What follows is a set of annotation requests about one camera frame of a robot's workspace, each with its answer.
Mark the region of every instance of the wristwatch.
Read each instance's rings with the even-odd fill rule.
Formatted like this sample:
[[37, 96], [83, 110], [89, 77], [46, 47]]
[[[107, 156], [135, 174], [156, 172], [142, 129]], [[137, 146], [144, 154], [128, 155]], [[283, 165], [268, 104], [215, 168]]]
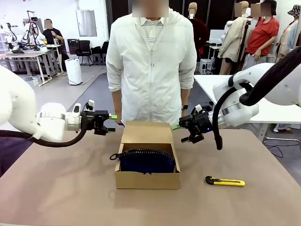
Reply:
[[182, 110], [187, 110], [188, 109], [188, 105], [182, 105]]

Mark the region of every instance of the box lid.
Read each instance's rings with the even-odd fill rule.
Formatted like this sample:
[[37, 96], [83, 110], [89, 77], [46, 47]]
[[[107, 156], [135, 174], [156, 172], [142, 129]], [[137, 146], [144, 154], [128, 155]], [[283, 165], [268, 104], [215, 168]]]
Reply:
[[169, 123], [127, 121], [121, 142], [135, 144], [173, 144], [173, 134]]

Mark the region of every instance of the maroon sweater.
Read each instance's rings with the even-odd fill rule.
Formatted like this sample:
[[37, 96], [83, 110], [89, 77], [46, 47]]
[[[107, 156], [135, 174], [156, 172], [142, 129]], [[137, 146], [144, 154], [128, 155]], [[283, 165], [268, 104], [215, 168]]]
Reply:
[[194, 18], [189, 19], [193, 25], [193, 33], [194, 33], [194, 44], [196, 46], [197, 53], [199, 54], [199, 49], [202, 48], [206, 41], [209, 40], [210, 33], [206, 24], [200, 19]]

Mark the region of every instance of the black hat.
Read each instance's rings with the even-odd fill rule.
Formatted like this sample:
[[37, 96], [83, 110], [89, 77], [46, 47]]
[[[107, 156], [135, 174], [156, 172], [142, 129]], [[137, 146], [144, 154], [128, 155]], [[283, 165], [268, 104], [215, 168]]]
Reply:
[[277, 8], [277, 2], [275, 0], [264, 0], [263, 3], [269, 3], [271, 4], [271, 13], [272, 16], [276, 16], [276, 8]]
[[294, 5], [293, 9], [291, 11], [288, 11], [287, 13], [291, 16], [299, 17], [299, 15], [300, 15], [300, 6], [299, 5]]

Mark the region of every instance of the striped shirt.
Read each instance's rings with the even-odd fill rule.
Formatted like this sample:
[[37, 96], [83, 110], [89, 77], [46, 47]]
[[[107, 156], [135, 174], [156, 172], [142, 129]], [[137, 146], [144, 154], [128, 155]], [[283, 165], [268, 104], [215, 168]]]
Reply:
[[151, 21], [146, 19], [145, 17], [140, 17], [140, 22], [146, 32], [146, 35], [150, 43], [150, 47], [153, 47], [153, 45], [157, 40], [157, 37], [162, 31], [163, 24], [164, 24], [163, 18], [159, 20]]

